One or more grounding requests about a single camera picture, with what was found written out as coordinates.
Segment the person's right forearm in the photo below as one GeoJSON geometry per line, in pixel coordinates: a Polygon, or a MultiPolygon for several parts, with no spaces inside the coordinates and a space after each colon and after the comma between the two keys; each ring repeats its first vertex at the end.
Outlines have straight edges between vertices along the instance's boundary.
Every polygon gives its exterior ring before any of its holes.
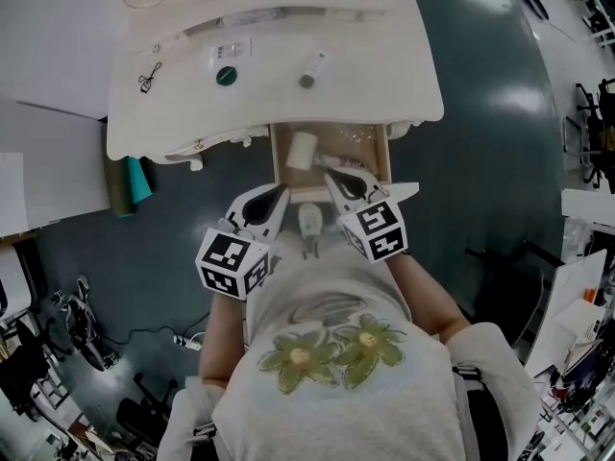
{"type": "Polygon", "coordinates": [[[410,255],[385,261],[410,310],[413,323],[446,344],[471,324],[453,297],[410,255]]]}

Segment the wooden large drawer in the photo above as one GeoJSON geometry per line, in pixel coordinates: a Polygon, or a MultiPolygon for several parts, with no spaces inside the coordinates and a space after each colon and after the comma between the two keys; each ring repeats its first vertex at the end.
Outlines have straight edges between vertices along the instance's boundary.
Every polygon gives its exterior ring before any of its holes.
{"type": "Polygon", "coordinates": [[[285,183],[290,187],[293,204],[329,203],[332,200],[324,180],[325,168],[313,166],[310,171],[305,172],[285,166],[292,135],[295,132],[316,135],[319,153],[336,157],[354,157],[366,162],[367,170],[374,174],[384,189],[399,202],[419,192],[417,182],[392,181],[385,126],[374,125],[378,133],[372,142],[363,145],[348,145],[339,141],[336,134],[336,127],[339,124],[347,123],[294,122],[277,123],[270,126],[274,178],[276,182],[285,183]]]}

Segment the black metal frame chair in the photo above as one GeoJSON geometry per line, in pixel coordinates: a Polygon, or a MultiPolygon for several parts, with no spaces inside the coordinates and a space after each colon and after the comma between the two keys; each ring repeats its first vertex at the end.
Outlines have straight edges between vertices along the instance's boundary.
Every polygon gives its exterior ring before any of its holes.
{"type": "Polygon", "coordinates": [[[555,269],[562,266],[563,261],[529,240],[524,240],[511,255],[502,255],[490,248],[480,252],[467,248],[465,253],[485,268],[480,291],[466,318],[472,324],[498,326],[507,343],[516,346],[552,287],[543,268],[532,264],[528,255],[532,254],[555,269]]]}

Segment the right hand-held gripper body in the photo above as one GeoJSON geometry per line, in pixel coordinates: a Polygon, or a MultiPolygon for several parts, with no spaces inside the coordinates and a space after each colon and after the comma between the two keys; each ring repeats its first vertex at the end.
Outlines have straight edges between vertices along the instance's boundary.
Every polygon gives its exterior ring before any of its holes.
{"type": "Polygon", "coordinates": [[[406,224],[391,196],[340,215],[337,224],[348,243],[369,262],[383,261],[407,250],[406,224]]]}

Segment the white box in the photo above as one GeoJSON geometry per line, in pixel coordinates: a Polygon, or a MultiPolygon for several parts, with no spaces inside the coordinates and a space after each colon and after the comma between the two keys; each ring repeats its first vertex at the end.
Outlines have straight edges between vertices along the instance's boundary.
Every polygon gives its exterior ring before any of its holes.
{"type": "Polygon", "coordinates": [[[366,162],[359,158],[336,157],[317,151],[318,137],[311,133],[295,132],[292,135],[290,147],[285,161],[288,168],[310,171],[313,166],[321,168],[351,167],[367,170],[366,162]]]}

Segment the white tube with black cap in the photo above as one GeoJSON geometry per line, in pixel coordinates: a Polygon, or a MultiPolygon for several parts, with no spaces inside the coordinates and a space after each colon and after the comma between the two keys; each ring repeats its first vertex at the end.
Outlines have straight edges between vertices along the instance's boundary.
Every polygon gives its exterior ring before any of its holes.
{"type": "Polygon", "coordinates": [[[304,89],[311,89],[316,80],[320,77],[322,72],[330,62],[330,54],[320,51],[314,51],[307,61],[307,66],[301,74],[299,79],[299,86],[304,89]]]}

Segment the teal roll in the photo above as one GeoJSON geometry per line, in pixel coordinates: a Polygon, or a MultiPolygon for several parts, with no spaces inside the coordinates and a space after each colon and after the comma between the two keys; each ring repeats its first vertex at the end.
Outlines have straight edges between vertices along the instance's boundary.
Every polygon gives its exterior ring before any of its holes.
{"type": "Polygon", "coordinates": [[[134,205],[149,198],[153,191],[137,158],[127,157],[131,201],[134,205]]]}

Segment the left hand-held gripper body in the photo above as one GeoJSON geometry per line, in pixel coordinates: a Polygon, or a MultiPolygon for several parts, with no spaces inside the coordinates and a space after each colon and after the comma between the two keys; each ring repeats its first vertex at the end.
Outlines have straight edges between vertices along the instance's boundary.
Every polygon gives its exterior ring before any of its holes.
{"type": "Polygon", "coordinates": [[[278,222],[241,228],[221,218],[206,231],[195,258],[201,282],[209,290],[246,301],[271,274],[278,234],[278,222]]]}

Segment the person's left forearm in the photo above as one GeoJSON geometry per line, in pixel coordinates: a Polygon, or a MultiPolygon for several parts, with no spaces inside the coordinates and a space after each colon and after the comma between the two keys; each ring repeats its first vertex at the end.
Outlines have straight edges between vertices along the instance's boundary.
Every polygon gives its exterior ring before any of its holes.
{"type": "Polygon", "coordinates": [[[215,294],[210,307],[198,374],[208,385],[225,389],[245,352],[243,305],[215,294]]]}

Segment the black office chair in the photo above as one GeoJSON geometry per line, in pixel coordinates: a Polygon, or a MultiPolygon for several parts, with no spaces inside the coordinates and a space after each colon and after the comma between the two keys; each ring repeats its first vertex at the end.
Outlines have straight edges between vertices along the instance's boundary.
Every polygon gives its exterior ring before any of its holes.
{"type": "Polygon", "coordinates": [[[583,113],[582,123],[565,115],[562,120],[563,153],[577,158],[584,169],[583,182],[595,189],[605,180],[609,192],[615,195],[615,78],[602,79],[594,95],[581,83],[575,84],[577,95],[584,104],[576,105],[576,112],[583,113]],[[567,128],[572,126],[579,136],[579,147],[568,145],[567,128]]]}
{"type": "Polygon", "coordinates": [[[170,380],[163,398],[158,400],[143,385],[142,380],[142,373],[135,374],[134,383],[141,391],[143,399],[140,403],[129,398],[123,399],[118,405],[116,421],[135,436],[138,444],[146,443],[157,448],[167,428],[171,414],[169,399],[171,393],[178,388],[178,382],[175,379],[170,380]]]}
{"type": "Polygon", "coordinates": [[[20,345],[0,362],[0,390],[12,405],[28,402],[34,383],[45,379],[49,370],[45,338],[34,335],[21,321],[15,322],[15,330],[20,345]]]}

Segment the white flower-print shirt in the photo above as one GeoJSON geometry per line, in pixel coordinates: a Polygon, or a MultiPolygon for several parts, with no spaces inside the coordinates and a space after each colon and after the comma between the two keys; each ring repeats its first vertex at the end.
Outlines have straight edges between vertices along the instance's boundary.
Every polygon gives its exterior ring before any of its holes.
{"type": "Polygon", "coordinates": [[[284,260],[242,305],[228,386],[186,379],[156,461],[516,461],[532,437],[537,391],[500,328],[442,344],[385,261],[284,260]]]}

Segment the clear labelled packet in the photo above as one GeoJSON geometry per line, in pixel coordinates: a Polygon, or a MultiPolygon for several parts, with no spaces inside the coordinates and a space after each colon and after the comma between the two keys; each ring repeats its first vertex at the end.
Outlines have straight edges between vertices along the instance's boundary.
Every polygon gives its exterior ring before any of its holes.
{"type": "Polygon", "coordinates": [[[232,40],[216,43],[209,48],[211,64],[251,58],[254,54],[254,38],[243,36],[232,40]]]}

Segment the grey folded device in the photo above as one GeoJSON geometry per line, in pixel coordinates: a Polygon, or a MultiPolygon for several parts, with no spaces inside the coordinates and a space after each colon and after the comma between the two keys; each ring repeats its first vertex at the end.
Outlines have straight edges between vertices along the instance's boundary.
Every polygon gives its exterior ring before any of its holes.
{"type": "Polygon", "coordinates": [[[64,327],[77,352],[99,372],[113,368],[118,362],[117,354],[102,340],[98,324],[89,305],[89,284],[85,276],[77,278],[77,293],[60,296],[64,327]]]}

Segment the olive green roll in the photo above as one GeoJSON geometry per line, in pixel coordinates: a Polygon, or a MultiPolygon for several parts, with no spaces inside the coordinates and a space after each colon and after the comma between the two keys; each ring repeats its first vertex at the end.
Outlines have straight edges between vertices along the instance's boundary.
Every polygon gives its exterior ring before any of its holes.
{"type": "Polygon", "coordinates": [[[135,206],[128,161],[104,157],[104,171],[112,214],[116,218],[131,216],[135,206]]]}

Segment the white cluttered desk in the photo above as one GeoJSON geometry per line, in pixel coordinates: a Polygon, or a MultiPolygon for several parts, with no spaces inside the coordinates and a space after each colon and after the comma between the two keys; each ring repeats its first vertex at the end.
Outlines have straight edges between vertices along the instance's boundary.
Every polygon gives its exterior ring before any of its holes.
{"type": "Polygon", "coordinates": [[[525,461],[615,461],[615,195],[565,189],[555,269],[525,368],[540,398],[525,461]],[[583,299],[596,288],[593,303],[583,299]]]}

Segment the white dressing table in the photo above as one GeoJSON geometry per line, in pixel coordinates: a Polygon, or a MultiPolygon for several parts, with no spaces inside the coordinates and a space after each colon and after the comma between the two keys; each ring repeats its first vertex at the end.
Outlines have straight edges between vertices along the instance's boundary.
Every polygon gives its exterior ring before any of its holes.
{"type": "Polygon", "coordinates": [[[122,52],[111,78],[107,153],[157,163],[194,161],[219,143],[284,122],[392,124],[434,122],[443,100],[416,0],[397,0],[382,17],[351,22],[323,12],[233,28],[213,27],[157,54],[122,52]],[[251,58],[211,64],[209,48],[254,38],[251,58]],[[299,79],[314,51],[330,62],[311,89],[299,79]],[[160,61],[148,93],[138,78],[160,61]],[[233,85],[216,83],[224,66],[233,85]],[[195,151],[197,141],[204,149],[195,151]]]}

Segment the clear plastic bag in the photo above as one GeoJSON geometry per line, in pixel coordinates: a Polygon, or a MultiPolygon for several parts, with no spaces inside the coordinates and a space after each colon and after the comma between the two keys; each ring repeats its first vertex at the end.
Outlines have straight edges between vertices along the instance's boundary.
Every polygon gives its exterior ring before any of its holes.
{"type": "Polygon", "coordinates": [[[339,124],[336,134],[339,141],[348,145],[363,145],[376,139],[378,129],[374,125],[339,124]]]}

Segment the black eyelash curler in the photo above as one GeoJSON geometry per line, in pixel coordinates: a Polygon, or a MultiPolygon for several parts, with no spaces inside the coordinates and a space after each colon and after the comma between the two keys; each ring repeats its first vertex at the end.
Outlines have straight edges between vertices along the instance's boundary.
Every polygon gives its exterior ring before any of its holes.
{"type": "Polygon", "coordinates": [[[162,66],[162,63],[160,61],[158,61],[153,69],[151,70],[151,72],[148,75],[140,75],[138,78],[138,82],[139,82],[139,90],[141,93],[148,93],[151,86],[152,86],[152,82],[155,79],[155,75],[156,73],[160,70],[162,66]]]}

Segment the white flat panel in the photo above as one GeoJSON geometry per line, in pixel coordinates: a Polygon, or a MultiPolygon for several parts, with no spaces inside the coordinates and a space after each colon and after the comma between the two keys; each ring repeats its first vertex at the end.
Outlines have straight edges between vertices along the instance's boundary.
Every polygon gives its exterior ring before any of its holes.
{"type": "Polygon", "coordinates": [[[27,229],[23,155],[0,153],[0,237],[27,229]]]}

